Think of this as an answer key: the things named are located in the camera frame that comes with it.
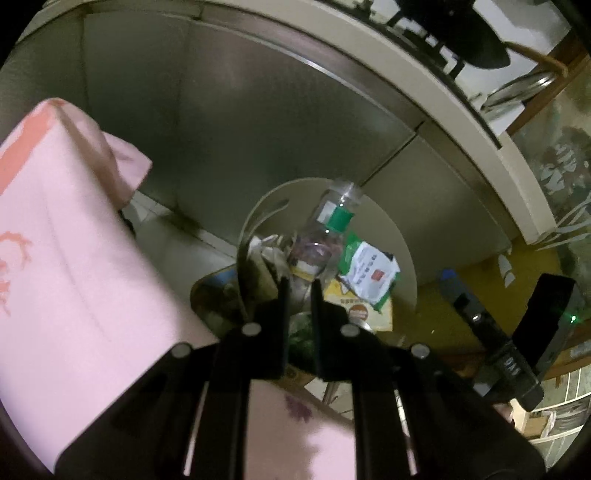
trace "purple print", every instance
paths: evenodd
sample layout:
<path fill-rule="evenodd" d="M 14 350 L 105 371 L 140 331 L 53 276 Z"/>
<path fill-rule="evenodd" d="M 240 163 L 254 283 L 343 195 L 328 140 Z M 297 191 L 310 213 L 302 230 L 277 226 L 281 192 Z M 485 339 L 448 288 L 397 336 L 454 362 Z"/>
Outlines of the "purple print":
<path fill-rule="evenodd" d="M 295 421 L 304 420 L 305 423 L 308 423 L 312 418 L 312 411 L 291 395 L 285 396 L 285 403 L 287 404 L 287 411 L 289 412 L 290 417 Z"/>

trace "red square logo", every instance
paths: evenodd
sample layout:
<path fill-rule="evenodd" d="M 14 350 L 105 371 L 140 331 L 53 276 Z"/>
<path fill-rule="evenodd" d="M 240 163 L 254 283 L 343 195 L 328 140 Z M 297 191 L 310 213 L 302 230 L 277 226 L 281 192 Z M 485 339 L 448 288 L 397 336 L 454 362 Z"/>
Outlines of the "red square logo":
<path fill-rule="evenodd" d="M 383 276 L 384 276 L 384 272 L 382 272 L 381 270 L 374 270 L 374 273 L 372 274 L 371 279 L 375 280 L 375 281 L 380 281 Z"/>

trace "white and green packet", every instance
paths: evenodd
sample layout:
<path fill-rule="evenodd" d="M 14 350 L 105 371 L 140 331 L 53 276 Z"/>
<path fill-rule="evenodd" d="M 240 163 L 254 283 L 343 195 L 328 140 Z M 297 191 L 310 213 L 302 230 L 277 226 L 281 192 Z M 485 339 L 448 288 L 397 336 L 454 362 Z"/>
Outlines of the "white and green packet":
<path fill-rule="evenodd" d="M 360 299 L 368 301 L 378 312 L 388 299 L 392 284 L 400 273 L 394 257 L 350 233 L 339 262 L 340 279 Z"/>

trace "metal cabinet panel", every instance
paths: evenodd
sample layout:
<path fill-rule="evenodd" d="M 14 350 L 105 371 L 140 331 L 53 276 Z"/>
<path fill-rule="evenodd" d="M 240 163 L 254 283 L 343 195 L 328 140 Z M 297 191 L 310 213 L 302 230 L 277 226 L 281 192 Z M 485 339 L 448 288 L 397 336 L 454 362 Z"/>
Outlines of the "metal cabinet panel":
<path fill-rule="evenodd" d="M 62 15 L 14 48 L 0 70 L 0 141 L 46 98 L 87 109 L 82 18 L 78 10 Z"/>
<path fill-rule="evenodd" d="M 326 71 L 270 43 L 193 24 L 181 87 L 178 208 L 235 242 L 267 191 L 363 181 L 413 135 Z"/>
<path fill-rule="evenodd" d="M 363 189 L 400 229 L 419 285 L 444 268 L 475 264 L 511 244 L 475 192 L 420 137 Z"/>
<path fill-rule="evenodd" d="M 90 111 L 101 127 L 152 159 L 142 185 L 169 207 L 176 203 L 178 96 L 190 21 L 144 12 L 85 18 Z"/>

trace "wooden handle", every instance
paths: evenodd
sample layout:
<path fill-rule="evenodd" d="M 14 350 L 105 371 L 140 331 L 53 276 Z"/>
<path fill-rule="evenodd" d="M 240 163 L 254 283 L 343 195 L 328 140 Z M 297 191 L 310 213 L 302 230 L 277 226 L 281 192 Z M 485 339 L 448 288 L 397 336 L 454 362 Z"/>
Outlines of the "wooden handle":
<path fill-rule="evenodd" d="M 550 69 L 554 72 L 557 72 L 558 74 L 562 75 L 564 78 L 569 76 L 569 68 L 564 63 L 562 63 L 561 61 L 558 61 L 556 59 L 553 59 L 552 57 L 549 57 L 548 55 L 544 55 L 543 53 L 540 53 L 539 51 L 534 50 L 533 48 L 529 48 L 529 47 L 526 47 L 525 45 L 522 45 L 520 43 L 515 43 L 512 41 L 506 41 L 505 47 L 510 50 L 513 50 L 514 52 L 518 53 L 519 55 L 522 55 L 530 60 L 533 60 L 534 62 L 541 63 L 542 65 L 545 65 L 548 69 Z"/>

